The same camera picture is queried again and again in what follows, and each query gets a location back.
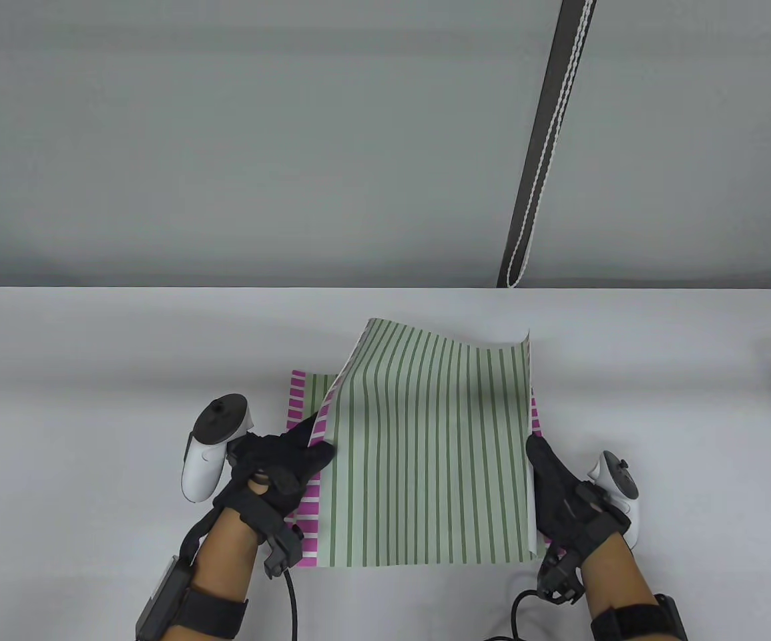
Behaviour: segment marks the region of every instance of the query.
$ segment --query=wrist strap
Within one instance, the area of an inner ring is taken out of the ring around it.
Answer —
[[[186,590],[172,625],[183,626],[210,637],[233,639],[240,631],[246,605],[248,601],[240,604],[190,588]]]
[[[629,605],[619,610],[605,610],[590,624],[595,641],[626,641],[650,634],[676,637],[676,628],[658,605]]]

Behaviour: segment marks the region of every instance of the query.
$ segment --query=skin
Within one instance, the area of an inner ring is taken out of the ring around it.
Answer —
[[[249,481],[248,486],[257,494],[267,490],[265,485],[253,481]],[[198,550],[192,587],[229,601],[245,601],[257,553],[258,536],[240,521],[236,510],[226,507]],[[189,628],[172,626],[162,641],[213,641],[214,638]]]
[[[620,534],[613,534],[587,557],[581,566],[581,580],[593,619],[608,608],[616,610],[627,605],[658,604]],[[678,641],[666,634],[639,638],[644,641]]]

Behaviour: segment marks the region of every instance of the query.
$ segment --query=green striped paper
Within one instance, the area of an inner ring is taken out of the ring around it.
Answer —
[[[529,340],[480,348],[372,318],[318,416],[319,566],[537,557]]]

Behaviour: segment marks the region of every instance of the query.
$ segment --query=black glove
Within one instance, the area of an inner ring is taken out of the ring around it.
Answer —
[[[615,531],[629,529],[631,521],[611,504],[607,492],[575,478],[546,439],[531,434],[525,448],[534,467],[537,529],[555,547],[577,552],[583,561]]]
[[[228,443],[232,478],[217,495],[214,505],[227,504],[230,495],[248,491],[249,479],[253,479],[269,487],[260,499],[282,517],[299,507],[312,476],[334,458],[331,443],[320,441],[308,446],[316,418],[316,415],[310,416],[281,436],[247,433]]]

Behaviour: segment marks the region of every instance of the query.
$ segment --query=white table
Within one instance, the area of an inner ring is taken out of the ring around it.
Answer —
[[[0,641],[132,638],[180,538],[187,432],[241,391],[284,424],[291,369],[337,372],[366,319],[475,342],[531,329],[543,428],[642,493],[636,556],[692,639],[771,638],[771,291],[0,289]],[[535,566],[297,570],[302,639],[507,631]],[[288,638],[257,571],[241,638]],[[523,607],[529,639],[588,639],[586,607]]]

